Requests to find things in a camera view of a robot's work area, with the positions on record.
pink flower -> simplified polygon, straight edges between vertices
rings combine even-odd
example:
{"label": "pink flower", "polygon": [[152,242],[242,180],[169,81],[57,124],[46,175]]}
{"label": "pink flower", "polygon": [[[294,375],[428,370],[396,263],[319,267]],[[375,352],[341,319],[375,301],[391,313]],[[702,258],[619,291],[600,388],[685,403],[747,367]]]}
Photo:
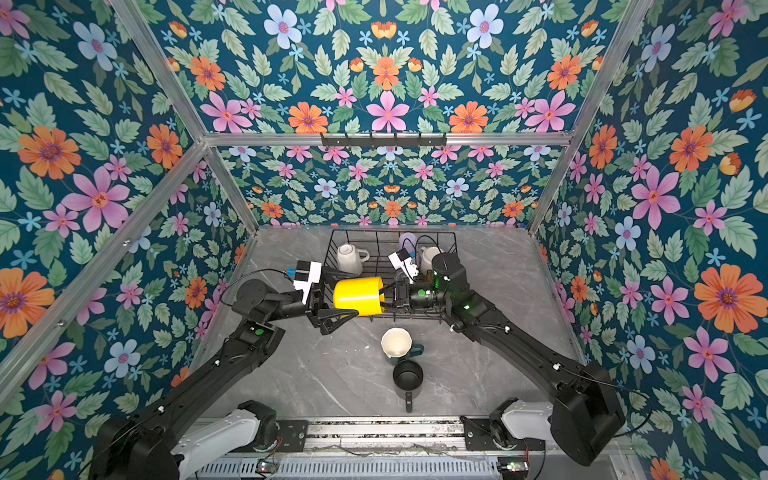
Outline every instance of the pink flower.
{"label": "pink flower", "polygon": [[280,162],[280,164],[277,166],[277,171],[280,172],[281,177],[285,177],[288,180],[293,178],[293,175],[296,175],[296,171],[293,169],[293,165],[285,165],[285,162]]}
{"label": "pink flower", "polygon": [[40,433],[48,428],[49,425],[54,432],[61,430],[61,426],[64,425],[64,419],[68,419],[78,412],[77,408],[70,406],[77,397],[77,393],[70,393],[67,395],[67,398],[64,398],[64,393],[61,390],[57,390],[51,397],[51,405],[39,406],[35,411],[38,417],[40,417],[40,422],[35,431]]}
{"label": "pink flower", "polygon": [[585,163],[587,163],[587,154],[576,154],[576,157],[571,160],[571,164],[568,165],[571,168],[571,180],[576,180],[576,183],[581,181],[581,175],[587,173]]}
{"label": "pink flower", "polygon": [[382,93],[381,106],[376,104],[368,105],[366,110],[374,117],[379,117],[371,124],[371,130],[379,131],[386,127],[387,133],[392,132],[392,128],[395,130],[403,131],[406,129],[406,123],[400,118],[408,113],[410,107],[406,104],[395,105],[395,95],[386,90]]}
{"label": "pink flower", "polygon": [[736,372],[730,360],[720,356],[721,353],[725,353],[728,350],[727,340],[715,339],[710,344],[710,334],[703,327],[699,327],[696,330],[696,337],[699,339],[698,342],[692,337],[683,339],[685,346],[695,352],[688,357],[689,366],[697,369],[704,365],[704,373],[707,374],[707,378],[711,382],[717,381],[717,369],[725,373]]}
{"label": "pink flower", "polygon": [[535,111],[535,102],[533,100],[528,100],[527,98],[523,98],[523,101],[519,104],[515,105],[515,116],[523,118],[528,118],[528,114],[532,114]]}
{"label": "pink flower", "polygon": [[505,166],[502,165],[502,161],[498,161],[495,164],[490,164],[485,171],[491,178],[500,177],[504,174]]}
{"label": "pink flower", "polygon": [[336,165],[341,164],[342,158],[349,158],[349,152],[344,150],[344,147],[320,147],[320,151],[324,151],[323,160],[331,161]]}
{"label": "pink flower", "polygon": [[368,174],[366,173],[367,171],[368,169],[362,166],[358,161],[354,167],[349,168],[349,177],[354,178],[355,180],[360,180],[361,178],[368,178]]}
{"label": "pink flower", "polygon": [[124,185],[115,185],[110,188],[109,172],[104,167],[99,167],[94,173],[95,185],[84,175],[72,175],[74,184],[85,194],[69,194],[64,197],[61,204],[65,207],[82,211],[88,209],[83,216],[83,227],[86,232],[97,230],[101,226],[101,218],[112,228],[118,228],[128,218],[128,210],[117,203],[128,198],[131,192]]}
{"label": "pink flower", "polygon": [[744,5],[744,0],[723,0],[723,11],[713,14],[708,20],[710,25],[715,26],[710,32],[710,40],[721,32],[723,37],[729,36],[733,31],[734,23],[746,17],[748,13],[750,13],[750,7]]}
{"label": "pink flower", "polygon": [[619,287],[619,291],[624,294],[621,302],[629,303],[632,308],[637,308],[637,301],[643,299],[643,296],[637,292],[640,289],[640,282],[631,282],[629,279],[624,279],[624,285],[626,286]]}
{"label": "pink flower", "polygon": [[637,179],[642,178],[645,180],[645,177],[647,174],[645,173],[646,170],[650,168],[650,162],[648,161],[648,156],[643,155],[640,158],[635,157],[634,158],[634,167],[629,169],[629,173],[633,174],[634,177],[632,177],[633,181],[637,181]]}
{"label": "pink flower", "polygon": [[589,345],[592,343],[592,332],[589,331],[588,326],[582,326],[581,327],[581,333],[578,334],[582,340],[584,340],[584,343]]}
{"label": "pink flower", "polygon": [[27,29],[22,24],[29,23],[29,17],[21,10],[11,10],[12,0],[0,0],[0,33],[10,35],[16,31],[24,38],[29,38]]}
{"label": "pink flower", "polygon": [[187,224],[190,223],[190,219],[184,218],[184,214],[179,213],[176,215],[171,215],[170,221],[172,222],[170,229],[176,232],[176,235],[179,237],[190,231],[189,227],[187,226]]}
{"label": "pink flower", "polygon": [[664,175],[664,179],[659,183],[659,169],[651,166],[646,177],[647,187],[640,184],[632,187],[632,195],[642,200],[632,211],[632,218],[639,219],[648,214],[648,224],[650,228],[656,230],[661,224],[661,210],[668,214],[677,212],[680,209],[680,202],[673,195],[664,194],[677,186],[678,178],[680,174],[672,172]]}
{"label": "pink flower", "polygon": [[346,5],[346,0],[326,0],[326,8],[333,12],[333,8],[337,3],[339,5]]}
{"label": "pink flower", "polygon": [[139,304],[139,295],[141,295],[142,292],[144,292],[143,288],[139,288],[139,286],[136,284],[136,282],[131,282],[129,285],[126,285],[123,283],[120,285],[120,291],[122,292],[117,297],[118,302],[123,303],[123,308],[128,310],[131,308],[131,304],[134,305]]}
{"label": "pink flower", "polygon": [[701,423],[703,419],[709,422],[715,421],[715,415],[712,413],[715,401],[708,396],[702,397],[701,387],[698,384],[694,385],[693,391],[686,386],[683,387],[683,394],[688,397],[683,400],[683,407],[693,411],[697,422]]}
{"label": "pink flower", "polygon": [[254,118],[261,118],[261,105],[254,104],[253,100],[250,98],[247,101],[240,101],[240,113],[241,114],[248,114],[248,118],[253,120]]}
{"label": "pink flower", "polygon": [[427,108],[429,105],[437,105],[438,98],[440,98],[440,94],[435,91],[435,87],[429,87],[429,90],[422,88],[422,96],[419,97],[419,101],[424,102],[424,108]]}
{"label": "pink flower", "polygon": [[486,157],[493,157],[491,145],[472,145],[469,152],[470,157],[477,157],[477,161],[483,161]]}
{"label": "pink flower", "polygon": [[48,372],[51,372],[51,375],[64,375],[67,372],[67,363],[59,359],[72,353],[73,349],[74,343],[66,342],[44,356],[43,360],[35,368],[35,371],[29,376],[29,388],[33,390],[38,389],[48,376]]}
{"label": "pink flower", "polygon": [[429,3],[429,6],[432,7],[432,10],[437,10],[440,7],[440,0],[419,0],[419,3],[422,5]]}
{"label": "pink flower", "polygon": [[357,97],[352,95],[352,88],[344,90],[344,87],[339,87],[339,93],[336,94],[336,100],[339,101],[340,107],[345,105],[352,108],[352,103],[357,101]]}
{"label": "pink flower", "polygon": [[574,104],[565,104],[565,90],[560,90],[554,97],[552,102],[549,103],[543,98],[539,98],[536,101],[535,108],[539,115],[531,115],[531,117],[525,121],[525,124],[529,127],[538,125],[537,132],[549,131],[549,127],[552,130],[559,131],[565,128],[565,121],[560,118],[562,115],[570,114],[575,108]]}
{"label": "pink flower", "polygon": [[86,305],[85,308],[80,310],[80,313],[78,313],[79,324],[85,325],[88,319],[91,318],[92,313],[95,313],[96,315],[100,315],[104,313],[104,304],[101,302],[97,302],[96,300],[103,299],[104,295],[106,294],[107,294],[107,289],[102,286],[100,286],[94,291],[94,294],[91,297],[91,301],[89,301],[88,305]]}
{"label": "pink flower", "polygon": [[74,221],[78,217],[78,212],[67,212],[64,205],[56,206],[56,211],[48,210],[43,212],[43,216],[50,220],[45,229],[49,232],[58,230],[59,235],[64,238],[69,237],[69,230],[80,230],[80,225]]}
{"label": "pink flower", "polygon": [[120,159],[118,159],[114,155],[110,155],[109,163],[104,164],[104,168],[112,172],[110,175],[112,180],[117,180],[119,178],[121,182],[125,182],[128,180],[126,175],[134,173],[133,170],[125,166],[125,163],[125,157],[120,157]]}
{"label": "pink flower", "polygon": [[712,227],[718,230],[725,228],[725,222],[720,218],[728,211],[725,207],[720,207],[715,210],[715,200],[710,200],[707,204],[707,209],[697,208],[695,210],[696,215],[700,217],[694,222],[694,227],[704,228],[704,233],[709,236],[712,233]]}
{"label": "pink flower", "polygon": [[445,145],[440,150],[433,151],[432,158],[439,158],[440,164],[445,165],[445,162],[448,160],[456,160],[458,158],[456,152],[459,150],[461,150],[459,145]]}
{"label": "pink flower", "polygon": [[690,314],[688,309],[680,303],[688,297],[688,289],[680,287],[673,291],[672,279],[667,277],[662,283],[664,289],[662,290],[658,285],[651,285],[650,291],[653,295],[660,299],[654,301],[650,308],[654,312],[664,311],[664,319],[667,321],[667,325],[674,323],[674,314],[676,313],[680,318],[688,318]]}
{"label": "pink flower", "polygon": [[238,115],[240,113],[240,102],[237,100],[230,100],[227,105],[224,105],[224,100],[221,99],[219,94],[211,92],[208,95],[210,103],[213,105],[203,104],[200,109],[208,116],[216,117],[214,120],[214,129],[216,131],[225,131],[230,129],[230,132],[239,134],[242,132],[240,127],[250,127],[253,122]]}
{"label": "pink flower", "polygon": [[587,194],[587,203],[594,202],[595,205],[600,203],[600,195],[605,192],[605,186],[603,183],[603,174],[599,174],[595,177],[594,174],[589,174],[589,184],[584,185],[584,191],[589,192]]}
{"label": "pink flower", "polygon": [[432,177],[435,174],[432,171],[432,169],[433,169],[432,165],[429,165],[427,167],[427,164],[422,162],[421,165],[419,165],[418,167],[414,168],[413,170],[416,172],[416,175],[415,175],[416,178],[421,179],[421,180],[426,180],[426,179]]}
{"label": "pink flower", "polygon": [[208,178],[208,176],[205,174],[206,168],[208,168],[208,164],[202,160],[194,166],[194,171],[192,172],[192,180],[194,180],[194,183],[200,183],[200,180],[206,180]]}
{"label": "pink flower", "polygon": [[600,217],[596,217],[592,212],[584,219],[584,230],[590,235],[594,235],[594,232],[598,231],[598,220]]}
{"label": "pink flower", "polygon": [[294,157],[300,164],[304,163],[305,158],[312,158],[312,154],[310,153],[310,146],[306,145],[304,147],[288,147],[288,158]]}
{"label": "pink flower", "polygon": [[571,323],[576,323],[576,317],[574,316],[574,313],[571,312],[571,310],[574,308],[574,305],[576,304],[576,300],[574,300],[573,297],[568,298],[568,295],[565,292],[565,288],[562,288],[562,286],[562,282],[560,282],[559,287],[557,284],[554,286],[560,294],[560,306],[563,308],[563,312],[565,312],[566,317],[568,317],[568,321]]}

floral wallpaper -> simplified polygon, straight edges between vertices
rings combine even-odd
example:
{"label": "floral wallpaper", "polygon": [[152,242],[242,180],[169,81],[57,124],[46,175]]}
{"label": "floral wallpaper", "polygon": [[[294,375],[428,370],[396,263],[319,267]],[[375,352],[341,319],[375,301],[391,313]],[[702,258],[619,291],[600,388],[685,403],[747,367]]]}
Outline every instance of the floral wallpaper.
{"label": "floral wallpaper", "polygon": [[231,147],[222,151],[263,224],[524,226],[559,147]]}
{"label": "floral wallpaper", "polygon": [[767,12],[652,12],[538,231],[654,480],[768,477]]}
{"label": "floral wallpaper", "polygon": [[626,4],[170,1],[153,30],[211,131],[546,132],[572,125]]}
{"label": "floral wallpaper", "polygon": [[187,377],[248,238],[200,162],[0,415],[0,478],[85,479],[110,415]]}
{"label": "floral wallpaper", "polygon": [[0,1],[0,359],[190,143],[111,8],[89,5]]}

cable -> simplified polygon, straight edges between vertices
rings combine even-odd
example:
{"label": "cable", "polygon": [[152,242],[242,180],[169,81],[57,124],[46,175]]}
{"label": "cable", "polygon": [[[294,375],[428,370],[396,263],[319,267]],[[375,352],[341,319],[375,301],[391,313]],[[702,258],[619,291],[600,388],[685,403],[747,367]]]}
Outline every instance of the cable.
{"label": "cable", "polygon": [[227,303],[227,302],[225,302],[225,301],[223,300],[223,298],[224,298],[224,294],[227,292],[227,290],[229,290],[229,289],[230,289],[230,287],[232,287],[232,285],[234,285],[235,283],[239,282],[240,280],[242,280],[242,279],[244,279],[244,278],[246,278],[246,277],[248,277],[248,276],[251,276],[251,275],[253,275],[254,273],[259,273],[259,272],[277,272],[277,273],[282,273],[282,274],[283,274],[283,276],[284,276],[284,277],[286,277],[286,279],[288,279],[288,281],[290,281],[290,277],[288,276],[288,272],[283,272],[282,270],[278,270],[277,268],[259,268],[258,270],[254,270],[253,272],[249,272],[249,273],[246,273],[245,275],[240,275],[240,276],[239,276],[239,277],[237,277],[235,280],[232,280],[232,281],[229,283],[229,285],[227,285],[227,288],[225,288],[225,289],[224,289],[224,290],[221,292],[221,294],[219,295],[219,298],[221,298],[221,299],[222,299],[222,300],[220,300],[220,302],[221,302],[221,303],[223,303],[223,304],[224,304],[224,305],[226,305],[226,306],[232,306],[232,304],[231,304],[231,303]]}

orange flower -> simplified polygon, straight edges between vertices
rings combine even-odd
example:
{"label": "orange flower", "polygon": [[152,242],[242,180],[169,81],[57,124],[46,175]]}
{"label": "orange flower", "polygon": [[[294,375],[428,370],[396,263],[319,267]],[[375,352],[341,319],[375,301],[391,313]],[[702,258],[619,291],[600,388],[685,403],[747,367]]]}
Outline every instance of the orange flower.
{"label": "orange flower", "polygon": [[241,243],[236,249],[235,249],[235,265],[240,263],[240,259],[243,258],[243,252],[245,251],[245,243]]}
{"label": "orange flower", "polygon": [[171,22],[168,24],[170,27],[170,30],[176,34],[178,38],[186,38],[187,37],[187,27],[183,26],[179,22]]}
{"label": "orange flower", "polygon": [[152,158],[157,163],[162,163],[163,168],[170,170],[181,156],[181,145],[175,131],[170,131],[166,124],[152,125],[149,129],[150,137],[147,137],[147,146],[153,150]]}
{"label": "orange flower", "polygon": [[705,161],[712,153],[709,146],[714,141],[711,133],[704,133],[707,127],[697,125],[696,130],[690,127],[683,130],[680,138],[672,142],[674,153],[670,155],[670,163],[674,169],[683,173],[687,168],[689,172],[699,168],[699,162]]}
{"label": "orange flower", "polygon": [[291,114],[288,123],[296,128],[298,134],[324,134],[328,131],[328,119],[321,115],[322,112],[316,105],[310,107],[310,104],[300,101],[298,108],[291,107],[288,113]]}
{"label": "orange flower", "polygon": [[574,294],[574,300],[579,303],[584,302],[587,299],[588,292],[589,287],[587,286],[586,282],[584,282],[584,279],[579,275],[574,277],[573,281],[571,282],[571,293]]}
{"label": "orange flower", "polygon": [[373,74],[376,75],[376,83],[384,90],[392,90],[400,80],[397,75],[400,73],[400,67],[395,65],[395,61],[390,57],[381,57],[379,64],[373,67]]}
{"label": "orange flower", "polygon": [[455,134],[479,134],[482,128],[488,124],[485,114],[488,110],[484,106],[478,107],[478,102],[469,101],[467,106],[456,107],[456,114],[451,115],[449,123],[453,125],[451,131]]}
{"label": "orange flower", "polygon": [[208,293],[206,283],[207,282],[203,280],[203,277],[201,276],[193,278],[192,281],[190,281],[190,285],[185,291],[187,298],[184,299],[184,302],[186,302],[190,308],[197,308],[203,304],[205,294]]}
{"label": "orange flower", "polygon": [[561,61],[556,61],[552,65],[552,71],[547,75],[549,88],[554,90],[565,90],[565,88],[576,81],[576,75],[581,73],[581,59],[578,56],[571,57],[565,55]]}
{"label": "orange flower", "polygon": [[715,328],[733,333],[733,324],[742,333],[757,329],[753,315],[768,316],[768,300],[754,293],[763,291],[763,284],[754,273],[741,276],[737,265],[724,263],[720,272],[712,266],[701,274],[704,283],[697,283],[694,296],[703,303],[699,312],[704,319],[715,319]]}
{"label": "orange flower", "polygon": [[34,135],[24,134],[18,143],[23,147],[18,156],[22,162],[32,164],[29,170],[40,177],[47,174],[53,180],[60,180],[64,174],[74,172],[72,165],[80,164],[80,155],[75,153],[80,147],[58,128],[49,130],[40,125],[35,127]]}
{"label": "orange flower", "polygon": [[728,106],[731,111],[742,111],[757,100],[757,95],[751,90],[739,90],[730,98]]}
{"label": "orange flower", "polygon": [[392,38],[397,32],[397,24],[392,22],[376,22],[371,24],[371,31],[376,38]]}
{"label": "orange flower", "polygon": [[739,154],[731,152],[720,161],[720,171],[726,175],[736,175],[741,171],[741,159]]}
{"label": "orange flower", "polygon": [[618,145],[615,137],[616,129],[612,126],[603,125],[599,132],[592,137],[592,146],[589,147],[589,163],[592,167],[601,170],[605,164],[609,164],[614,157],[614,149]]}
{"label": "orange flower", "polygon": [[411,58],[408,60],[408,69],[414,73],[421,71],[423,67],[424,65],[422,65],[422,61],[418,58]]}
{"label": "orange flower", "polygon": [[397,202],[389,202],[387,205],[384,206],[384,213],[389,215],[390,217],[394,218],[400,215],[402,212],[402,207],[400,207],[400,204]]}
{"label": "orange flower", "polygon": [[190,367],[182,367],[178,375],[174,375],[174,379],[170,381],[170,386],[176,388],[190,375]]}
{"label": "orange flower", "polygon": [[261,210],[271,218],[281,218],[283,216],[283,208],[280,205],[275,205],[274,202],[264,202],[261,204]]}
{"label": "orange flower", "polygon": [[599,23],[596,20],[590,20],[585,23],[584,26],[581,27],[581,36],[588,37],[589,35],[592,35],[594,31],[598,29],[598,25]]}
{"label": "orange flower", "polygon": [[523,213],[523,209],[525,208],[525,205],[523,205],[522,202],[510,202],[509,204],[504,205],[504,216],[505,217],[516,217],[519,214]]}
{"label": "orange flower", "polygon": [[650,476],[654,480],[680,480],[676,471],[670,469],[670,464],[666,460],[654,458],[650,461]]}
{"label": "orange flower", "polygon": [[192,58],[190,67],[192,75],[197,76],[197,83],[205,85],[211,91],[223,90],[227,79],[221,73],[221,67],[215,61],[208,61],[207,57]]}
{"label": "orange flower", "polygon": [[0,328],[12,339],[27,333],[27,323],[35,325],[45,313],[44,305],[54,300],[52,288],[42,288],[48,279],[31,272],[24,278],[20,268],[0,270]]}
{"label": "orange flower", "polygon": [[349,63],[349,69],[351,71],[361,72],[362,67],[363,67],[363,64],[362,64],[362,59],[360,57],[355,58]]}

table surface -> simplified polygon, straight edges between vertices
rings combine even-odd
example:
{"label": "table surface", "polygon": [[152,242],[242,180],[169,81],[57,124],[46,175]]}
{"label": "table surface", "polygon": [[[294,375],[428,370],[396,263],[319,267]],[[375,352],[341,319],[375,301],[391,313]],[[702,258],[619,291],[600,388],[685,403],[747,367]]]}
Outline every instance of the table surface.
{"label": "table surface", "polygon": [[[264,228],[243,259],[245,271],[284,270],[296,260],[322,262],[332,231]],[[482,227],[450,231],[456,233],[458,254],[472,289],[533,337],[575,358],[570,326],[554,302],[527,232]],[[275,273],[267,272],[262,278],[278,291],[293,288]],[[205,354],[215,352],[239,321],[240,316],[232,312],[216,319]],[[416,357],[424,369],[424,383],[414,399],[413,415],[487,415],[510,396],[529,402],[545,400],[530,380],[498,354],[452,333],[436,319],[358,318],[328,336],[321,336],[306,317],[278,320],[275,325],[286,330],[277,351],[204,416],[224,416],[249,399],[271,406],[282,417],[405,415],[405,402],[392,381],[393,367],[380,346],[382,335],[393,326],[407,329],[413,341],[425,347],[424,354]]]}

